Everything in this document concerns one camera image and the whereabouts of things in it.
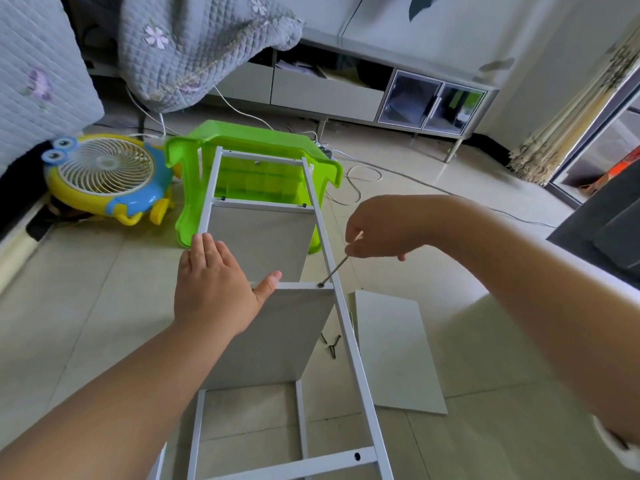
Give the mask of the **person's left forearm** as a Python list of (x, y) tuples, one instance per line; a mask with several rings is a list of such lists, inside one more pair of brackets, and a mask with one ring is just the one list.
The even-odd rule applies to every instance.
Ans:
[(144, 480), (240, 328), (174, 322), (0, 452), (0, 480)]

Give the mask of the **white low media cabinet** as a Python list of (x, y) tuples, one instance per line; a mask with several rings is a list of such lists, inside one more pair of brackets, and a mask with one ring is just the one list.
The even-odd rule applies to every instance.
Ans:
[(210, 92), (238, 107), (268, 106), (317, 122), (344, 121), (452, 141), (469, 139), (498, 95), (471, 74), (315, 29), (289, 50), (266, 48)]

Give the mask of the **green plastic stool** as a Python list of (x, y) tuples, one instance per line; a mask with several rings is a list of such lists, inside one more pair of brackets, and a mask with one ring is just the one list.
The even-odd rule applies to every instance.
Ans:
[[(175, 230), (178, 242), (185, 248), (190, 247), (197, 231), (214, 154), (219, 146), (224, 150), (284, 159), (306, 158), (320, 205), (327, 184), (335, 188), (342, 184), (341, 163), (330, 159), (307, 136), (207, 120), (186, 136), (169, 138), (164, 145), (166, 166), (181, 168), (184, 206)], [(299, 205), (311, 203), (301, 168), (231, 157), (222, 158), (214, 196)]]

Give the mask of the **white metal rack frame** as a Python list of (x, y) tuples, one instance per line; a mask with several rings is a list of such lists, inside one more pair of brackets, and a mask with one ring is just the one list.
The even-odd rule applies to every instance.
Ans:
[[(334, 268), (336, 263), (330, 246), (330, 240), (326, 233), (321, 205), (318, 202), (316, 191), (314, 189), (312, 172), (309, 169), (306, 158), (302, 158), (300, 160), (284, 159), (270, 155), (234, 152), (224, 150), (219, 146), (216, 148), (214, 154), (204, 204), (210, 203), (212, 199), (215, 198), (214, 191), (223, 157), (255, 162), (286, 164), (303, 170), (308, 196), (311, 201), (308, 205), (315, 208), (317, 222), (299, 282), (318, 283), (323, 281)], [(216, 476), (208, 480), (310, 480), (311, 477), (316, 475), (327, 474), (338, 470), (345, 470), (347, 468), (360, 467), (364, 465), (375, 465), (381, 480), (394, 480), (378, 417), (373, 405), (367, 379), (365, 377), (365, 371), (359, 354), (353, 325), (350, 320), (346, 298), (338, 275), (334, 275), (329, 283), (333, 284), (335, 291), (335, 304), (332, 310), (336, 311), (340, 322), (341, 338), (344, 342), (348, 363), (362, 404), (364, 418), (367, 423), (372, 445), (313, 458), (310, 457), (308, 453), (307, 421), (303, 403), (303, 387), (301, 379), (299, 379), (297, 381), (287, 383), (293, 383), (296, 388), (296, 409), (298, 415), (301, 459), (270, 467), (245, 470), (224, 476)], [(200, 387), (197, 393), (195, 422), (193, 425), (188, 473), (186, 476), (187, 480), (196, 480), (205, 396), (206, 393), (212, 391), (213, 390), (204, 390)]]

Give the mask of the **small grey shelf panel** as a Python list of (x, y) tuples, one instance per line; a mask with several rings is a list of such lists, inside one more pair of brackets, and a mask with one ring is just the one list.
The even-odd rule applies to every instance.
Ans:
[(308, 204), (213, 198), (204, 204), (198, 233), (224, 242), (251, 282), (274, 271), (299, 282), (316, 222)]

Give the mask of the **large grey shelf panel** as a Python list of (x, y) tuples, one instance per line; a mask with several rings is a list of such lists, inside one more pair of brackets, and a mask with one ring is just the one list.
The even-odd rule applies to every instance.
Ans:
[(332, 283), (283, 282), (236, 336), (201, 385), (260, 387), (301, 379), (335, 304)]

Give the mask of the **grey quilted floral blanket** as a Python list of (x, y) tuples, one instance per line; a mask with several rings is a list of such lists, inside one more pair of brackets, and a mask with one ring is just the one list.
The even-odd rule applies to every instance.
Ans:
[(304, 27), (278, 0), (122, 0), (119, 67), (151, 111), (180, 111), (265, 48), (297, 45)]

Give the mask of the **loose grey shelf panel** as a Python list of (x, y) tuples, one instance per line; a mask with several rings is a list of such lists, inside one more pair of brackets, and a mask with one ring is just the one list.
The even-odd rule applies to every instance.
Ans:
[(447, 415), (420, 309), (415, 301), (353, 293), (359, 353), (375, 406)]

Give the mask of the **grey quilted sofa cover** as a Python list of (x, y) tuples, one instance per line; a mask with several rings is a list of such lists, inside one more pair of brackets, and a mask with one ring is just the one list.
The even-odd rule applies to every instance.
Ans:
[(104, 116), (61, 0), (0, 0), (0, 177)]

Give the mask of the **beige patterned curtain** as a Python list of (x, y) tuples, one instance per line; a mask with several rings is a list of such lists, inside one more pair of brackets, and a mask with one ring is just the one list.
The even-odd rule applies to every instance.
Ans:
[(545, 127), (509, 155), (517, 178), (548, 184), (620, 88), (640, 67), (640, 15), (606, 51), (593, 78)]

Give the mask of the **person's right hand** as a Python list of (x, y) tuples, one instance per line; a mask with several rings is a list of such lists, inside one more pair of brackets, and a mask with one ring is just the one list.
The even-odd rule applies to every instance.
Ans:
[(348, 257), (396, 257), (437, 241), (443, 198), (435, 195), (381, 195), (361, 202), (348, 218)]

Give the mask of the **person's left hand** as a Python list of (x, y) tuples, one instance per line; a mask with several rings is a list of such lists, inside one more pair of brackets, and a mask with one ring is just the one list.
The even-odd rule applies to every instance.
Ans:
[(223, 260), (223, 277), (221, 280), (208, 280), (202, 273), (202, 234), (195, 234), (191, 242), (192, 273), (189, 282), (178, 286), (177, 276), (174, 318), (180, 324), (235, 337), (247, 329), (263, 307), (257, 306), (253, 295), (252, 290), (257, 285), (253, 287), (250, 284), (226, 244), (215, 240)]

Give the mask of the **person's right forearm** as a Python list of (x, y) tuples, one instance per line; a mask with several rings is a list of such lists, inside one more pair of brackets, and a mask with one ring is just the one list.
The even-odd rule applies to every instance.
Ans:
[(487, 288), (606, 428), (640, 443), (640, 292), (473, 202), (423, 198), (428, 244)]

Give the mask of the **yellow blue cartoon fan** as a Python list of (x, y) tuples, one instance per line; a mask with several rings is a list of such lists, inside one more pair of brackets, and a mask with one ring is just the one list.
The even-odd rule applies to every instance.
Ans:
[(69, 207), (125, 226), (160, 225), (175, 208), (164, 149), (116, 134), (59, 137), (41, 154), (48, 189)]

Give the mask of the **sliding glass door frame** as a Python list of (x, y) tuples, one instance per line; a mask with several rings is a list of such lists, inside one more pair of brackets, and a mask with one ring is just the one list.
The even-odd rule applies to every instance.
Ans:
[(571, 209), (588, 197), (588, 185), (640, 146), (640, 66), (615, 92), (556, 170), (546, 190)]

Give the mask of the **dark grey cushion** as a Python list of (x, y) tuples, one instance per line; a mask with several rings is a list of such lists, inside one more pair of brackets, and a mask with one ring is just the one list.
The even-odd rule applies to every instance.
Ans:
[(640, 290), (640, 161), (590, 197), (547, 240)]

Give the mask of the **orange object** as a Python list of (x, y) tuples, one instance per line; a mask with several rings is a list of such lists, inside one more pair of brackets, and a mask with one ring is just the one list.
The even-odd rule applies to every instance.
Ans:
[(622, 158), (622, 160), (605, 172), (603, 176), (599, 177), (599, 179), (594, 183), (581, 187), (580, 192), (587, 197), (593, 195), (639, 159), (640, 145), (633, 149), (633, 151), (629, 152), (624, 158)]

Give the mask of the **white sleeve cuff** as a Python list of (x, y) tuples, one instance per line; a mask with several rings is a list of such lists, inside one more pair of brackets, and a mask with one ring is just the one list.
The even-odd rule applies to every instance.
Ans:
[(619, 460), (620, 464), (628, 470), (640, 474), (640, 445), (621, 439), (618, 435), (605, 428), (596, 416), (592, 416), (592, 418), (597, 434), (605, 446)]

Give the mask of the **silver hex key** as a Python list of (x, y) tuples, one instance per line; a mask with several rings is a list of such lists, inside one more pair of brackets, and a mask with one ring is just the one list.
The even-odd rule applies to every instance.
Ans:
[(341, 261), (334, 266), (334, 268), (331, 270), (331, 272), (329, 272), (327, 277), (325, 277), (325, 279), (323, 281), (318, 282), (317, 287), (319, 289), (324, 289), (325, 286), (332, 280), (334, 275), (336, 275), (338, 273), (338, 271), (340, 270), (341, 266), (343, 266), (348, 261), (348, 259), (350, 259), (350, 257), (351, 256), (348, 255), (348, 254), (345, 257), (343, 257), (341, 259)]

